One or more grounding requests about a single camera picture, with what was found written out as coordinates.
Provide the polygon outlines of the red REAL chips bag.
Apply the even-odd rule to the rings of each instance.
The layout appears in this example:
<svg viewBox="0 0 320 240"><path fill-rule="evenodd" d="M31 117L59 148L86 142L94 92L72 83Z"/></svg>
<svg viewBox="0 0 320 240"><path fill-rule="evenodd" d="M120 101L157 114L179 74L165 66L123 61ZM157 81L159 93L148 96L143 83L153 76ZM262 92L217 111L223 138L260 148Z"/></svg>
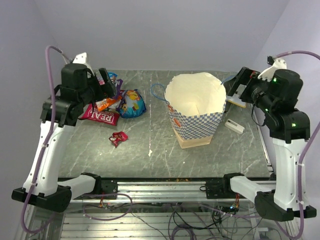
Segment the red REAL chips bag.
<svg viewBox="0 0 320 240"><path fill-rule="evenodd" d="M84 114L79 120L90 120L98 123L104 123L111 126L116 126L120 115L117 112L112 111L98 111L98 109L90 104L85 110Z"/></svg>

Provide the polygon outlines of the blue checkered paper bag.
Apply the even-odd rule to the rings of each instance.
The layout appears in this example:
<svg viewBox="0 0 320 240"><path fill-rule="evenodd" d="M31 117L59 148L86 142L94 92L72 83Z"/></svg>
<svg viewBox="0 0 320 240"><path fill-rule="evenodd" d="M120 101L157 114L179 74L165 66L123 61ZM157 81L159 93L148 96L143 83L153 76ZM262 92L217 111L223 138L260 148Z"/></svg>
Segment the blue checkered paper bag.
<svg viewBox="0 0 320 240"><path fill-rule="evenodd" d="M167 86L154 83L151 94L163 101L182 149L208 145L222 121L227 93L208 72L174 76Z"/></svg>

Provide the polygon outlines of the purple FOXS candy bag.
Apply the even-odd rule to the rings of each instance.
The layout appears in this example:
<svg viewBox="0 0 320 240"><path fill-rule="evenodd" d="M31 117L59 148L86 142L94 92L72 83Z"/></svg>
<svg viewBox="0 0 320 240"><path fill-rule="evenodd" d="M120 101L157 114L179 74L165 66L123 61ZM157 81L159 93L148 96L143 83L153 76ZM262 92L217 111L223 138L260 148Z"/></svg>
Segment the purple FOXS candy bag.
<svg viewBox="0 0 320 240"><path fill-rule="evenodd" d="M114 84L116 90L119 92L121 90L121 86L123 84L123 80L122 79L118 79L118 77L117 77L116 81L112 82L112 83Z"/></svg>

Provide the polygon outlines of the orange snack bag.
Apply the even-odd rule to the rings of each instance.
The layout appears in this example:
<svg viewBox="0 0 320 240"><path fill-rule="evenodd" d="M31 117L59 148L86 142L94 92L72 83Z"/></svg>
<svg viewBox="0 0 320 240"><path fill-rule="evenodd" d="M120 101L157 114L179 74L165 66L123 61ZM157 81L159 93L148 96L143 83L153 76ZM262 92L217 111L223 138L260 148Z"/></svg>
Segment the orange snack bag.
<svg viewBox="0 0 320 240"><path fill-rule="evenodd" d="M119 96L118 98L105 98L101 101L97 101L95 103L96 108L98 111L103 111L105 109L107 109L108 107L116 104L117 102L119 102L122 99L121 96Z"/></svg>

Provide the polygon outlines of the purple candy snack bag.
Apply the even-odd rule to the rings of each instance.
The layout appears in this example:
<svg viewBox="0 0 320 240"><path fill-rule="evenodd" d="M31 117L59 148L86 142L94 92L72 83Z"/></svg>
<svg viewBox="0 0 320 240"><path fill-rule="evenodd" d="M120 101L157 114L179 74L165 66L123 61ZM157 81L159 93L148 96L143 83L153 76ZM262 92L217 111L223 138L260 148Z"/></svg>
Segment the purple candy snack bag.
<svg viewBox="0 0 320 240"><path fill-rule="evenodd" d="M111 110L119 111L121 108L121 105L124 102L126 92L127 92L126 90L120 90L118 100L114 104L110 105L108 108Z"/></svg>

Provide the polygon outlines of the blue candy snack bag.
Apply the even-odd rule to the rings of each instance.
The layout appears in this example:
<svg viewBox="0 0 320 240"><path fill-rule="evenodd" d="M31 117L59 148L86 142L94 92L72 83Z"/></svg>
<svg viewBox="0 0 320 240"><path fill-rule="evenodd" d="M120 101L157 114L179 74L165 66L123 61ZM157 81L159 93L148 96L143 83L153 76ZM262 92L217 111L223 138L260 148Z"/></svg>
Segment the blue candy snack bag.
<svg viewBox="0 0 320 240"><path fill-rule="evenodd" d="M124 102L119 111L120 116L124 119L137 118L146 112L145 102L137 89L126 90Z"/></svg>

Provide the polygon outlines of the pink small candy packet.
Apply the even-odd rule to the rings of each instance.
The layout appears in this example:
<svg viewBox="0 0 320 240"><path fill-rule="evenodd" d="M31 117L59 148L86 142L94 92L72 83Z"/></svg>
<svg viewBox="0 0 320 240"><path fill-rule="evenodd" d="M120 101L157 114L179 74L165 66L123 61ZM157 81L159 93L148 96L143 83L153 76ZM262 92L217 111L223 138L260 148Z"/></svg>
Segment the pink small candy packet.
<svg viewBox="0 0 320 240"><path fill-rule="evenodd" d="M114 145L114 147L117 148L121 142L125 142L126 140L128 140L128 138L129 137L126 133L120 131L114 132L108 139Z"/></svg>

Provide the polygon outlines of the blue M&M candy packet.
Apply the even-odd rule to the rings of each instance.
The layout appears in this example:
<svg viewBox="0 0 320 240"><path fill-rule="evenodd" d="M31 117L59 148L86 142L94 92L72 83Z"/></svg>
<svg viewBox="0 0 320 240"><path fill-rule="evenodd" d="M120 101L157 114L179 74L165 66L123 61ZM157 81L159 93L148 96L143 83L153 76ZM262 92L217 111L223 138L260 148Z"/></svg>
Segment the blue M&M candy packet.
<svg viewBox="0 0 320 240"><path fill-rule="evenodd" d="M110 80L114 83L118 77L118 75L116 73L113 72L108 72L108 76L110 78Z"/></svg>

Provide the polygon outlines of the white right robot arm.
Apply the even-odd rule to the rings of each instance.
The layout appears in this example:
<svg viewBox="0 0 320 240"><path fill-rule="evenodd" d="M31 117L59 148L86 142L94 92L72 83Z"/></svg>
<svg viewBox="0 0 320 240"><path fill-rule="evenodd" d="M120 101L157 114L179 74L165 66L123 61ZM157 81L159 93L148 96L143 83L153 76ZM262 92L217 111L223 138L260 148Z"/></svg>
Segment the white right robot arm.
<svg viewBox="0 0 320 240"><path fill-rule="evenodd" d="M244 85L240 100L265 115L263 123L269 129L276 156L276 184L275 189L270 189L242 173L229 173L223 176L221 194L226 198L236 193L242 195L254 203L257 213L266 220L286 222L316 217L317 210L309 205L305 193L302 157L312 138L308 115L296 108L303 86L300 75L277 69L263 79L258 72L243 67L233 81L228 96Z"/></svg>

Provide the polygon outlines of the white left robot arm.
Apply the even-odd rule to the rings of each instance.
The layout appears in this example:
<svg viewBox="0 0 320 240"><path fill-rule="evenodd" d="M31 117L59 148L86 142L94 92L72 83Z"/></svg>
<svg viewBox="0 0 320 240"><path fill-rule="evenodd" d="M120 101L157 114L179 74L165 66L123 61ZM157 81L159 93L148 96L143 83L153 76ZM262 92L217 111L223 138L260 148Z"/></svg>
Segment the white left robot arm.
<svg viewBox="0 0 320 240"><path fill-rule="evenodd" d="M69 63L62 68L61 84L42 105L40 138L30 173L23 186L12 191L12 200L62 213L77 197L96 199L101 195L99 175L84 172L58 180L68 139L85 106L116 95L107 70L99 68L97 72L101 79L85 64Z"/></svg>

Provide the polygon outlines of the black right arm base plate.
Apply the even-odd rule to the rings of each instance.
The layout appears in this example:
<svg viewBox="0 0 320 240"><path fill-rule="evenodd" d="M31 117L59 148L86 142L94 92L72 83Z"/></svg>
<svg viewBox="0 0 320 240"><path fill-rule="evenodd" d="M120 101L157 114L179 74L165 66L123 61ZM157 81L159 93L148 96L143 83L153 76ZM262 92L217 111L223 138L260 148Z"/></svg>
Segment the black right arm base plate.
<svg viewBox="0 0 320 240"><path fill-rule="evenodd" d="M235 199L237 194L225 187L223 178L210 178L199 187L199 190L205 193L206 198L213 199Z"/></svg>

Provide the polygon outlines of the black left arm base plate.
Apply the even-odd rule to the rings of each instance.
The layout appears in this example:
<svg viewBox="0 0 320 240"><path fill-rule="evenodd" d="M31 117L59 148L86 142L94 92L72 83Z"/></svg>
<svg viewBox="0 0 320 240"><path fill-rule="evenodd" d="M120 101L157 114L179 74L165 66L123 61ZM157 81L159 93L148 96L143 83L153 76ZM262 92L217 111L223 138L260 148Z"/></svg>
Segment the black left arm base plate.
<svg viewBox="0 0 320 240"><path fill-rule="evenodd" d="M115 200L118 193L118 184L113 179L101 178L96 181L93 193L96 195L107 195L102 197L106 200Z"/></svg>

